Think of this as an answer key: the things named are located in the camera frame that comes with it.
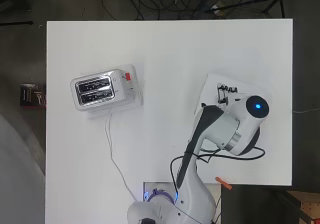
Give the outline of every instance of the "white tabletop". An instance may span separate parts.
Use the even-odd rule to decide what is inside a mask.
[[[76,77],[123,64],[136,67],[144,103],[115,113],[111,134],[137,198],[144,181],[171,181],[169,163],[183,154],[211,72],[272,94],[269,146],[254,163],[201,164],[201,178],[291,184],[292,20],[49,22],[47,35],[47,224],[126,223],[132,199],[110,161],[106,117],[77,111],[70,90]]]

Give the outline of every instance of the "gray floor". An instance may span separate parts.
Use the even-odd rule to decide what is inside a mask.
[[[218,0],[208,2],[203,10],[216,1]],[[221,1],[232,4],[239,0]],[[317,89],[320,86],[320,65],[318,64],[320,18],[317,15],[320,0],[284,1],[287,17],[294,19],[293,108],[295,110],[316,108],[320,106]],[[46,81],[46,22],[50,20],[111,20],[111,18],[104,11],[101,0],[28,0],[28,2],[31,6],[30,12],[0,15],[0,22],[34,21],[32,26],[0,27],[0,111],[26,138],[29,138],[30,133],[34,133],[33,141],[40,143],[45,150],[45,111],[22,110],[19,107],[19,88],[21,83],[45,83]],[[104,0],[104,2],[118,20],[134,20],[137,17],[136,10],[128,0]],[[145,9],[142,11],[145,19],[157,19],[155,12]],[[273,18],[281,17],[278,5],[271,10],[270,14]],[[161,19],[178,18],[188,19],[190,15],[179,17],[176,13],[161,13]],[[199,11],[195,14],[195,18],[212,19],[214,16]],[[235,10],[227,17],[227,19],[237,18],[267,17],[247,12],[243,8]],[[320,145],[317,133],[319,121],[320,112],[294,114],[293,185],[295,189],[320,192]],[[233,195],[236,196],[237,193],[242,195],[241,186]],[[234,221],[231,219],[228,221],[228,218],[225,220],[224,223]]]

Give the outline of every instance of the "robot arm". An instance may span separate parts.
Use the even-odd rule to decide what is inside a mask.
[[[177,176],[176,186],[178,198],[172,204],[172,209],[165,217],[158,215],[157,222],[166,224],[211,224],[215,215],[216,204],[204,183],[197,173],[196,161],[205,139],[213,142],[221,150],[227,150],[233,155],[242,155],[249,152],[256,144],[260,129],[259,126],[269,113],[267,102],[259,96],[250,96],[228,106],[225,111],[217,106],[204,106],[196,117],[193,134],[189,140],[181,167]],[[129,208],[129,223],[135,216],[145,219],[145,210]]]

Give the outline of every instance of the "power cord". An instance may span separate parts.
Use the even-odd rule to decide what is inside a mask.
[[[130,193],[130,195],[132,196],[133,200],[137,201],[137,198],[134,196],[134,194],[132,193],[132,191],[130,190],[130,188],[129,188],[127,182],[126,182],[126,179],[124,178],[123,173],[121,172],[119,166],[117,165],[117,163],[113,159],[113,146],[112,146],[111,131],[110,131],[111,130],[111,127],[110,127],[111,126],[111,118],[112,118],[111,110],[110,110],[109,113],[110,113],[109,114],[109,118],[106,120],[106,124],[105,124],[105,132],[106,132],[106,135],[107,135],[109,148],[110,148],[110,159],[111,159],[112,163],[114,164],[114,166],[117,168],[118,172],[120,173],[122,181],[123,181],[123,184],[125,185],[126,189]]]

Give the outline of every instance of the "dark floor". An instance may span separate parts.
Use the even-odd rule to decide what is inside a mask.
[[[22,110],[19,107],[21,83],[45,83],[46,81],[46,22],[50,20],[112,20],[103,9],[101,0],[27,0],[30,12],[15,12],[0,15],[0,22],[32,20],[32,26],[0,27],[0,90],[1,113],[12,123],[21,135],[29,138],[34,133],[36,143],[45,150],[45,111]],[[191,0],[190,6],[199,0]],[[199,7],[193,15],[189,13],[161,12],[162,20],[176,19],[217,19],[212,14],[204,14],[218,0],[210,0]],[[234,4],[239,0],[221,0],[224,4]],[[137,11],[129,0],[104,0],[105,6],[118,20],[135,20]],[[284,0],[287,17],[294,19],[293,42],[293,109],[306,110],[320,106],[317,87],[320,86],[320,0]],[[263,8],[258,4],[252,8]],[[241,8],[227,12],[227,19],[267,18],[263,14]],[[157,12],[141,9],[146,20],[156,20]],[[280,18],[278,5],[271,11],[272,18]],[[318,127],[320,112],[294,114],[293,118],[293,188],[320,192],[320,145]],[[256,206],[255,213],[277,205],[264,189],[238,186],[224,194],[223,223],[258,223],[243,209],[243,202]]]

